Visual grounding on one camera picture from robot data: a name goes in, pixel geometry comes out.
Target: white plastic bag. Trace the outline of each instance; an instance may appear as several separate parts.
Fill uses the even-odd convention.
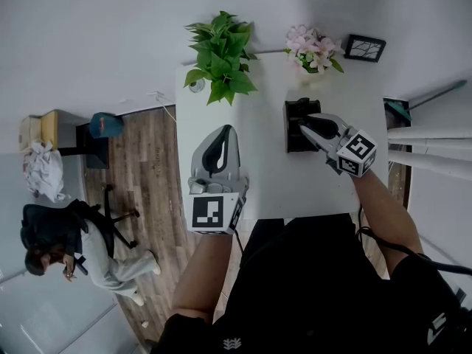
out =
[[[64,187],[62,158],[52,143],[46,147],[41,142],[31,144],[32,152],[24,157],[23,170],[28,190],[35,196],[44,194],[52,202],[63,201],[66,196],[60,191]]]

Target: white pole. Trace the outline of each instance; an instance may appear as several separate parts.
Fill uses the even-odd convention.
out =
[[[419,153],[389,150],[389,160],[399,164],[432,170],[433,172],[448,176],[463,178],[472,181],[472,162],[465,160],[449,159],[434,155],[421,155]]]
[[[389,139],[393,145],[419,145],[421,147],[446,147],[472,150],[472,139]]]
[[[402,127],[387,131],[389,139],[460,139],[472,138],[472,127]]]

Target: green leaf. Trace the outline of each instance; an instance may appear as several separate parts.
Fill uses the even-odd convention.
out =
[[[230,77],[231,80],[229,81],[229,87],[236,93],[247,94],[250,91],[257,90],[254,84],[250,81],[249,77],[247,77],[247,75],[242,71],[232,72]]]
[[[226,91],[229,89],[228,84],[224,83],[222,80],[217,80],[212,82],[212,92],[209,95],[208,102],[209,105],[214,101],[220,101],[225,97]]]
[[[205,71],[202,71],[201,69],[191,69],[188,71],[187,76],[185,77],[184,88],[197,80],[203,79],[204,76]]]
[[[221,36],[221,32],[213,35],[212,39],[210,39],[209,41],[212,43],[212,44],[218,44],[219,40],[220,40],[220,36]]]
[[[242,59],[251,60],[249,55],[247,55],[245,49],[243,49],[241,57],[242,57]]]
[[[228,56],[238,56],[249,40],[249,33],[232,33],[229,35]]]
[[[194,24],[185,25],[184,28],[187,29],[187,30],[192,30],[195,27],[202,27],[204,25],[205,24],[202,24],[201,22],[195,22]]]
[[[240,32],[240,28],[244,27],[247,23],[246,22],[237,22],[236,24],[231,25],[228,28],[229,32]]]
[[[343,70],[343,68],[341,67],[341,64],[339,64],[336,59],[331,58],[330,60],[331,60],[331,63],[333,64],[333,68],[334,68],[336,71],[340,71],[342,74],[344,74],[344,70]]]
[[[212,52],[209,50],[201,50],[197,55],[197,67],[205,69],[212,62]]]
[[[228,88],[228,90],[224,94],[224,98],[228,100],[230,106],[233,106],[233,99],[235,98],[235,91],[232,91],[230,88]]]
[[[196,35],[199,35],[201,36],[202,38],[204,38],[204,40],[206,39],[212,39],[212,35],[206,31],[206,30],[202,30],[202,29],[195,29],[195,30],[190,30],[190,32],[196,34]]]
[[[239,66],[239,70],[240,71],[245,71],[245,72],[249,72],[249,66],[245,63],[242,63],[240,66]]]
[[[218,55],[212,52],[211,70],[214,77],[221,77],[224,74],[230,73],[231,65],[226,60],[221,59]]]
[[[245,46],[246,44],[248,44],[249,39],[251,38],[251,24],[238,26],[236,29],[236,33],[246,34],[246,42],[244,43]]]
[[[226,24],[228,20],[228,16],[220,14],[213,19],[212,25],[214,25],[216,30],[219,30],[222,26],[224,26],[224,24]]]
[[[205,38],[202,37],[201,35],[196,35],[195,37],[192,37],[192,39],[190,39],[190,42],[202,42],[202,41],[205,41]]]
[[[225,12],[224,10],[220,10],[220,15],[225,15],[227,18],[237,17],[236,15],[230,15],[228,12]]]
[[[205,77],[207,80],[213,80],[212,74],[210,74],[210,73],[207,72],[207,71],[204,71],[204,73],[205,73],[204,77]]]
[[[218,52],[222,58],[224,58],[224,47],[226,45],[226,39],[220,39],[218,41]]]
[[[239,57],[238,56],[236,58],[226,57],[226,60],[229,61],[229,64],[231,64],[231,70],[232,71],[237,71],[239,69]]]
[[[201,50],[213,50],[212,44],[210,41],[202,41],[198,42],[197,44],[192,44],[189,47],[192,47],[194,50],[201,51]]]

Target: black holder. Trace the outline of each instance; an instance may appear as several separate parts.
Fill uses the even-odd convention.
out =
[[[299,121],[309,114],[321,112],[318,100],[310,101],[308,97],[303,97],[298,101],[285,101],[283,118],[286,152],[317,152],[319,150],[302,134]]]

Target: power cord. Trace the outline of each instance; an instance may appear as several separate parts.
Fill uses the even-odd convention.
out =
[[[147,95],[148,96],[154,96],[156,98],[156,101],[162,105],[162,107],[164,108],[165,112],[169,115],[169,117],[172,118],[172,120],[175,123],[177,123],[176,118],[171,113],[169,113],[169,111],[165,107],[164,103],[162,103],[162,101],[160,99],[163,98],[164,100],[169,101],[170,103],[174,103],[173,101],[171,101],[168,98],[164,97],[164,94],[161,93],[160,91],[152,91],[151,93],[148,93]]]
[[[237,233],[236,229],[235,229],[235,235],[236,235],[237,244],[239,245],[239,249],[241,250],[241,254],[243,254],[244,253],[243,244],[241,244],[241,240],[239,238],[239,234]]]
[[[472,268],[467,268],[461,265],[448,265],[446,263],[437,263],[436,261],[430,260],[429,258],[422,256],[421,254],[418,254],[409,248],[406,248],[406,246],[403,246],[400,244],[389,243],[388,241],[385,241],[384,239],[379,238],[379,236],[377,236],[369,227],[361,226],[361,213],[362,213],[362,206],[358,212],[359,230],[356,233],[361,243],[362,243],[361,236],[366,235],[374,239],[377,242],[377,244],[380,244],[390,249],[394,249],[396,251],[401,251],[409,256],[416,257],[417,259],[423,261],[424,263],[434,267],[436,270],[447,271],[448,273],[464,274],[464,275],[468,275],[469,277],[472,277]]]

